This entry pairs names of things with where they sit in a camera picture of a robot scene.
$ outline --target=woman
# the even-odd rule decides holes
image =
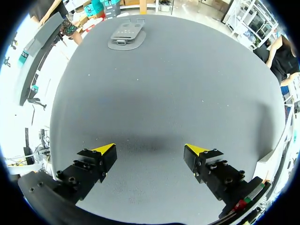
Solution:
[[[80,33],[76,31],[77,27],[66,18],[68,11],[62,3],[62,0],[37,0],[33,8],[29,11],[29,15],[32,20],[38,22],[41,26],[57,12],[59,12],[61,17],[64,19],[60,32],[63,35],[72,37],[75,43],[80,45],[83,38]]]
[[[280,36],[268,51],[265,48],[257,48],[253,51],[277,77],[280,86],[287,86],[299,75],[299,64],[296,51],[291,42],[284,36]]]

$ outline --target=person's arm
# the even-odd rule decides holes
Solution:
[[[35,15],[31,17],[31,20],[33,22],[39,23],[39,21],[38,21],[38,19],[37,19],[37,17]]]
[[[286,78],[284,81],[281,82],[280,86],[284,87],[284,86],[289,85],[289,83],[292,82],[293,79],[298,75],[299,75],[299,72],[291,74],[288,78]]]
[[[54,0],[53,4],[51,7],[48,9],[46,12],[45,16],[41,19],[39,22],[40,26],[43,25],[50,17],[51,13],[56,9],[56,7],[61,3],[62,0]]]
[[[276,51],[283,45],[283,38],[282,38],[282,35],[277,38],[276,41],[274,41],[274,43],[271,45],[271,48],[270,48],[270,53],[269,53],[269,58],[266,62],[268,68],[271,68],[272,66],[272,62],[273,62],[273,59],[275,57],[275,54],[276,54]]]

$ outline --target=teal box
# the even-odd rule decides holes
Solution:
[[[83,8],[88,17],[96,15],[97,13],[103,11],[103,5],[100,0],[87,1],[86,3],[84,3]]]
[[[120,2],[120,0],[100,0],[100,2],[102,2],[102,4],[105,6],[110,6],[117,4],[118,2]]]

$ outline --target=black shirt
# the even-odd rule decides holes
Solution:
[[[36,0],[36,3],[33,5],[33,8],[29,11],[30,17],[35,16],[40,21],[45,16],[45,14],[50,9],[53,3],[54,0]],[[62,1],[51,13],[50,17],[57,12],[59,12],[63,18],[65,18],[66,14],[68,14],[68,11],[66,10]]]
[[[286,74],[299,72],[298,59],[293,56],[291,46],[285,37],[282,36],[282,46],[277,49],[273,62],[275,61],[277,68],[282,73],[282,78],[286,78]]]

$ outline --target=gray tabletop surface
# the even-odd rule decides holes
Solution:
[[[207,224],[225,206],[199,184],[184,145],[218,148],[252,179],[285,125],[276,77],[247,48],[205,25],[145,18],[143,44],[107,43],[121,18],[101,22],[76,49],[51,117],[51,156],[65,169],[83,148],[116,143],[118,160],[77,205],[135,223]]]

